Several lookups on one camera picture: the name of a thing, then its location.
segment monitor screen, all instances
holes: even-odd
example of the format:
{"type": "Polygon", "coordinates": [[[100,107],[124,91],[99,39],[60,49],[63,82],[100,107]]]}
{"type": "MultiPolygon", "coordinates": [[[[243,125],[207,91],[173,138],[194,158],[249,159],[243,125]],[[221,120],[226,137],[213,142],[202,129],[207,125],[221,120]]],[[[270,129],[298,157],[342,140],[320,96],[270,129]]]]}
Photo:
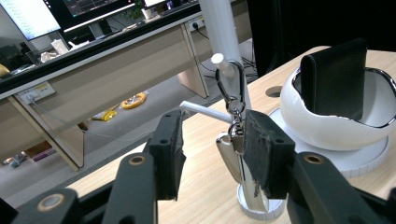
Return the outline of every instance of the monitor screen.
{"type": "Polygon", "coordinates": [[[134,0],[42,0],[65,33],[121,13],[134,0]]]}
{"type": "Polygon", "coordinates": [[[159,5],[160,3],[166,3],[168,0],[142,0],[143,6],[145,7],[154,7],[159,5]]]}
{"type": "Polygon", "coordinates": [[[0,5],[27,40],[61,29],[43,0],[0,0],[0,5]]]}

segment black wallet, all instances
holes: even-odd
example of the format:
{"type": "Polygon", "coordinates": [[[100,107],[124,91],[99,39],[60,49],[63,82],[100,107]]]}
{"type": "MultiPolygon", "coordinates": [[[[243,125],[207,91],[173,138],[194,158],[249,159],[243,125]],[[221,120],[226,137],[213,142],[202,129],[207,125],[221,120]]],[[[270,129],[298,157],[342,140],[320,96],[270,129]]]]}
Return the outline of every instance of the black wallet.
{"type": "Polygon", "coordinates": [[[305,55],[300,69],[306,108],[318,115],[360,120],[366,54],[367,41],[357,38],[305,55]]]}

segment power outlet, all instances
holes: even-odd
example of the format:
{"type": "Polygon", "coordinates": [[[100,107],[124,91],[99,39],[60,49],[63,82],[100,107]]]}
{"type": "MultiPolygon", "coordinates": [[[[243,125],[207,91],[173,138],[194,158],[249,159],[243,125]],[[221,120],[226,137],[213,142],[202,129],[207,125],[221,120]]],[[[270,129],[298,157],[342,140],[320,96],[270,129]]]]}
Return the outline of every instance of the power outlet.
{"type": "Polygon", "coordinates": [[[32,88],[18,92],[18,95],[26,104],[32,103],[32,100],[37,101],[48,95],[55,93],[55,90],[48,82],[43,82],[32,88]]]}
{"type": "Polygon", "coordinates": [[[199,16],[199,17],[196,17],[196,18],[188,21],[190,31],[195,30],[195,28],[193,27],[193,24],[195,24],[195,23],[198,25],[198,29],[201,27],[204,27],[205,26],[204,16],[199,16]]]}

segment office desk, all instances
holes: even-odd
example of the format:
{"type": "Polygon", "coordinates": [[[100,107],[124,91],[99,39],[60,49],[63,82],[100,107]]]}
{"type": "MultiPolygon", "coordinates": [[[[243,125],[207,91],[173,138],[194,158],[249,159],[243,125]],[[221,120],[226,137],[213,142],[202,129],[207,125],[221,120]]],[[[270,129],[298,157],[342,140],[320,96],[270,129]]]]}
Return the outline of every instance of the office desk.
{"type": "MultiPolygon", "coordinates": [[[[309,50],[314,52],[323,47],[309,50]]],[[[269,114],[279,107],[279,99],[266,95],[273,87],[282,86],[286,78],[299,65],[302,56],[278,67],[273,72],[248,85],[252,109],[269,114]]],[[[396,53],[371,51],[366,65],[388,72],[396,77],[396,53]]],[[[220,101],[211,108],[225,112],[220,101]]],[[[228,124],[198,114],[183,122],[184,165],[177,202],[159,202],[160,223],[260,223],[247,217],[236,198],[237,184],[228,172],[215,141],[228,124]]],[[[141,151],[144,146],[131,148],[141,151]]],[[[90,175],[68,186],[85,195],[115,178],[121,158],[107,164],[90,175]]],[[[381,198],[387,199],[389,190],[396,187],[396,145],[393,141],[383,164],[371,173],[350,179],[350,183],[381,198]]],[[[290,223],[285,209],[276,223],[290,223]]]]}
{"type": "MultiPolygon", "coordinates": [[[[20,80],[22,84],[13,83],[15,88],[9,89],[0,83],[0,108],[14,106],[16,109],[8,110],[16,111],[13,114],[18,116],[13,120],[19,122],[9,125],[10,122],[0,121],[0,135],[4,136],[0,138],[0,148],[7,148],[5,154],[0,151],[0,158],[47,140],[73,169],[78,170],[84,164],[83,133],[78,123],[176,74],[183,85],[203,97],[208,96],[199,62],[212,54],[210,44],[197,32],[190,32],[186,24],[201,15],[196,5],[190,14],[169,15],[151,21],[146,24],[145,33],[136,30],[117,35],[92,49],[73,53],[73,57],[41,66],[27,74],[30,82],[20,80]],[[26,104],[17,94],[44,81],[55,89],[54,94],[36,102],[46,111],[26,104]],[[28,126],[32,127],[24,130],[30,137],[20,138],[20,127],[28,126]]],[[[233,15],[242,43],[251,37],[245,1],[233,3],[233,15]]]]}

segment white bowl-shaped holder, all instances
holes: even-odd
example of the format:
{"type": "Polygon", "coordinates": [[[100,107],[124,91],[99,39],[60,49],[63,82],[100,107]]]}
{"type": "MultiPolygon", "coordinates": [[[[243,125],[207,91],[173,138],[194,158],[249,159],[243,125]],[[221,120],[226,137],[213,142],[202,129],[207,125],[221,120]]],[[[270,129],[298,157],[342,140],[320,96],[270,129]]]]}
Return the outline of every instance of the white bowl-shaped holder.
{"type": "Polygon", "coordinates": [[[291,131],[306,143],[329,150],[354,150],[387,137],[396,128],[395,82],[386,72],[365,69],[363,117],[321,116],[306,109],[299,93],[300,68],[280,93],[280,112],[291,131]]]}

